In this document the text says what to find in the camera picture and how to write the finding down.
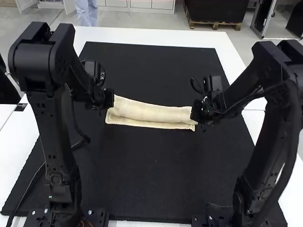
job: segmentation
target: floor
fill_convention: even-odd
[[[99,11],[98,26],[189,30],[181,1],[176,1],[174,15]],[[259,41],[259,38],[250,29],[252,17],[253,11],[250,10],[245,15],[240,32],[235,31],[230,26],[219,26],[218,29],[218,31],[225,31],[228,34],[246,65],[250,63],[253,57],[251,47]],[[294,38],[284,29],[288,17],[287,10],[278,9],[275,17],[270,21],[266,37]],[[59,9],[28,9],[21,15],[17,8],[0,7],[0,53],[5,60],[9,47],[31,21],[46,21],[52,29],[56,29],[60,23],[78,25],[75,12],[66,15],[64,10]],[[212,28],[210,26],[198,26],[195,30],[212,31]],[[303,139],[300,142],[300,147],[303,147]]]

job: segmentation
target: beige towel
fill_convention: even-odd
[[[191,129],[190,106],[170,107],[138,102],[115,95],[114,107],[107,111],[107,124],[121,124],[159,129]]]

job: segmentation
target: wooden pallet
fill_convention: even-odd
[[[184,7],[185,15],[186,15],[186,18],[187,18],[190,29],[194,29],[195,25],[213,25],[213,30],[217,30],[219,25],[232,25],[232,26],[234,26],[234,29],[236,31],[241,30],[242,23],[194,21],[190,18],[189,11],[188,11],[185,3],[183,3],[183,7]]]

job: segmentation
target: white pants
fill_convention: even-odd
[[[75,0],[80,26],[96,26],[97,0]]]

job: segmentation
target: black foam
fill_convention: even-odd
[[[81,59],[101,62],[107,87],[147,103],[192,105],[197,94],[189,79],[219,74],[228,82],[215,49],[86,43]],[[74,152],[82,180],[85,207],[104,207],[111,219],[189,223],[207,202],[231,205],[237,177],[254,145],[241,116],[202,132],[107,125],[75,105],[80,127],[91,144]],[[72,143],[79,137],[69,122]],[[8,215],[43,162],[38,140],[8,198]],[[47,201],[42,177],[17,212],[43,208]],[[280,208],[275,216],[284,220]]]

